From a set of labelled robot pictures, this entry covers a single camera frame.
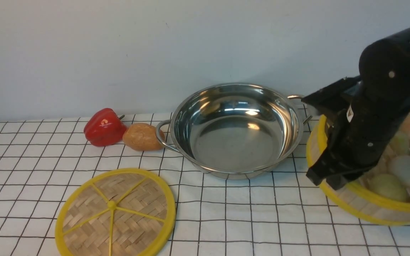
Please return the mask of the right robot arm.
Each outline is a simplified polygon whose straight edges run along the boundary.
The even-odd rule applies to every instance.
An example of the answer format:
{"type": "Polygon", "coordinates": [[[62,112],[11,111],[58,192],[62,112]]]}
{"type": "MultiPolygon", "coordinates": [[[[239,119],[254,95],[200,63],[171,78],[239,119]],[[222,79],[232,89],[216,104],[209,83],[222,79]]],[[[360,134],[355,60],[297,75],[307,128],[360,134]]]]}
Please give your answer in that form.
{"type": "Polygon", "coordinates": [[[358,69],[302,99],[331,122],[306,172],[314,185],[338,190],[371,170],[410,113],[410,27],[367,46],[358,69]]]}

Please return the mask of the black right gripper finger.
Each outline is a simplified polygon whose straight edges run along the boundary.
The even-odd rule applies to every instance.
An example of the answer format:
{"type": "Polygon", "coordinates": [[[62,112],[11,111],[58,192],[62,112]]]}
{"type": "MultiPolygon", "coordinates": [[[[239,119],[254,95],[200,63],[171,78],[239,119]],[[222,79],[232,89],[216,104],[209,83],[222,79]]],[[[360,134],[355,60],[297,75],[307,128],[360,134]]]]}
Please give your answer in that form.
{"type": "Polygon", "coordinates": [[[344,172],[345,165],[332,153],[322,153],[314,164],[309,167],[306,177],[314,185],[320,185],[323,181],[330,187],[343,187],[347,184],[344,172]]]}

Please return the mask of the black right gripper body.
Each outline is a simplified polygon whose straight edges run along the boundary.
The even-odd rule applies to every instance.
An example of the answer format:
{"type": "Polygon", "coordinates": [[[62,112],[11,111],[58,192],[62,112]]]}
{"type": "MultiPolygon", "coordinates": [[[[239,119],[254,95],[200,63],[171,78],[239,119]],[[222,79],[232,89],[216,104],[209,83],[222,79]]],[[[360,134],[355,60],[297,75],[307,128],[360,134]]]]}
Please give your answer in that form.
{"type": "Polygon", "coordinates": [[[410,97],[404,99],[353,97],[353,117],[341,115],[323,153],[332,153],[347,171],[347,183],[368,173],[379,162],[389,141],[410,113],[410,97]]]}

